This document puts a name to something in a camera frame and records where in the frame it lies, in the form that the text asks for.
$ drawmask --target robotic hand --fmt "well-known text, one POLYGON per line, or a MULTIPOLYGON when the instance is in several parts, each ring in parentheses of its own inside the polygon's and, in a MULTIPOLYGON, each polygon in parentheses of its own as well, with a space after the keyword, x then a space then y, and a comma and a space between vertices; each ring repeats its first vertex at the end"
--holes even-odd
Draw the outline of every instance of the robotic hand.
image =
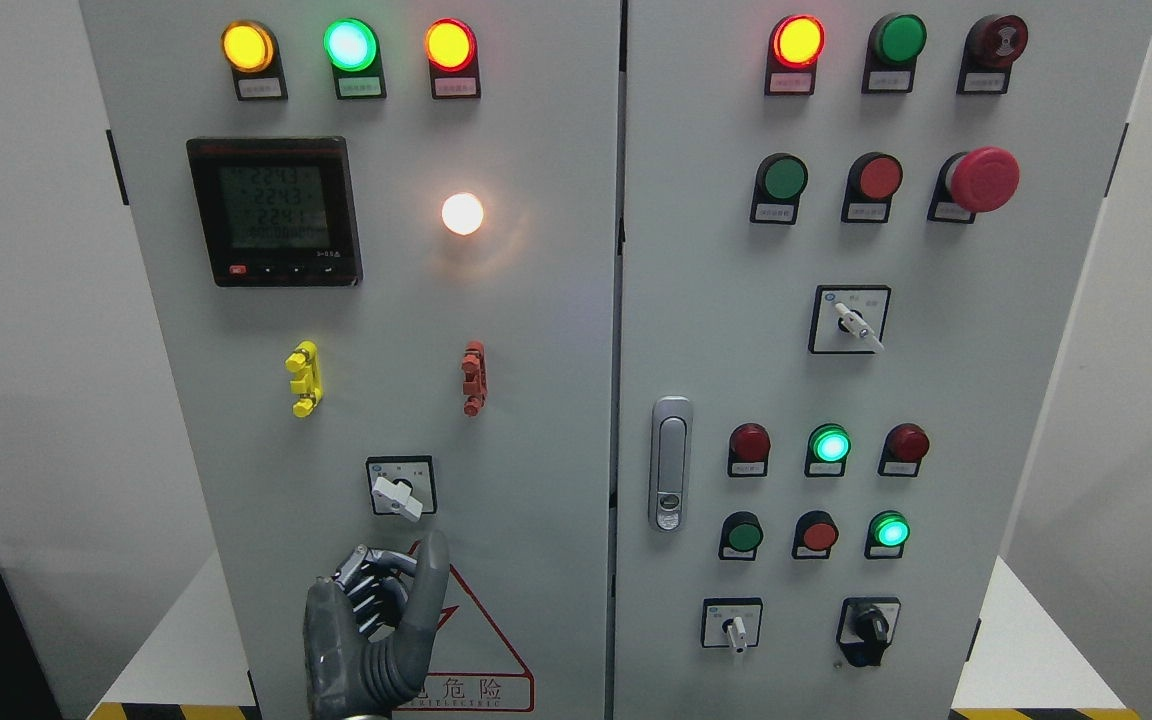
POLYGON ((312 720, 389 717, 420 692, 444 609, 447 538, 431 532, 412 559, 358 546, 305 600, 305 667, 312 720), (411 575, 410 594, 399 577, 411 575), (371 642, 381 626, 394 628, 371 642))

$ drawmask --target red push button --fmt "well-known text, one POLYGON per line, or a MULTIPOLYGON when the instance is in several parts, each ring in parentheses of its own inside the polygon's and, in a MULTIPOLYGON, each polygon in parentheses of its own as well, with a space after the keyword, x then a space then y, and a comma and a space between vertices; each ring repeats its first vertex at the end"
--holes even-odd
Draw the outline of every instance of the red push button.
POLYGON ((900 190, 900 183, 905 174, 896 158, 884 156, 881 152, 870 152, 852 165, 851 177, 856 192, 870 200, 887 200, 900 190))
POLYGON ((977 63, 987 68, 1010 68, 1029 45, 1029 26, 1016 15, 979 18, 968 33, 968 48, 977 63))
POLYGON ((978 147, 960 158, 945 179, 954 202, 969 213, 1001 209, 1020 187, 1020 162, 1002 147, 978 147))
POLYGON ((927 433, 914 423, 896 425, 887 433, 887 452, 901 462, 918 462, 932 450, 927 433))
POLYGON ((833 523, 824 523, 824 521, 813 524, 803 533, 803 547, 814 552, 829 550, 836 541, 838 528, 833 523))
POLYGON ((741 462, 767 462, 772 454, 772 438, 767 429, 758 423, 746 423, 733 430, 727 445, 732 455, 741 462))

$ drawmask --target warning triangle sign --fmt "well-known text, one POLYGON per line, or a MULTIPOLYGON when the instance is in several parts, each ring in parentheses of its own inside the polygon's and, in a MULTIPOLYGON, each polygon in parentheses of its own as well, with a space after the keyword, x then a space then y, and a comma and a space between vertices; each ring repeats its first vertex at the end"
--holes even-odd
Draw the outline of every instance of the warning triangle sign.
POLYGON ((425 687, 397 710, 531 712, 535 705, 530 667, 453 564, 425 687))

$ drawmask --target green push button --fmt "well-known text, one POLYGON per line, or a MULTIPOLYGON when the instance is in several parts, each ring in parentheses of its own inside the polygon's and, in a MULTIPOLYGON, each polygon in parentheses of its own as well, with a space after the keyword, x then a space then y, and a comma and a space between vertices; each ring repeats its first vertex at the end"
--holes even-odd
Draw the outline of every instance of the green push button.
POLYGON ((778 200, 790 200, 808 184, 808 167, 795 156, 782 156, 763 173, 763 188, 778 200))
POLYGON ((888 65, 904 65, 918 58, 927 46, 927 26, 918 15, 896 15, 878 20, 874 51, 888 65))
POLYGON ((749 552, 763 543, 763 529, 758 525, 740 524, 727 536, 727 544, 737 552, 749 552))

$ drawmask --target yellow terminal connector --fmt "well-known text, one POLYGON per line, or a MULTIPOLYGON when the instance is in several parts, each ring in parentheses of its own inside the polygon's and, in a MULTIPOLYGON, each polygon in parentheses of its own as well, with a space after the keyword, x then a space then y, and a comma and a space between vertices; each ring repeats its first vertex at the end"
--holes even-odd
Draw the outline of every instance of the yellow terminal connector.
POLYGON ((291 373, 291 394, 297 397, 291 406, 291 415, 308 418, 314 408, 323 402, 323 376, 319 373, 319 346, 310 341, 301 341, 296 350, 283 361, 287 372, 291 373))

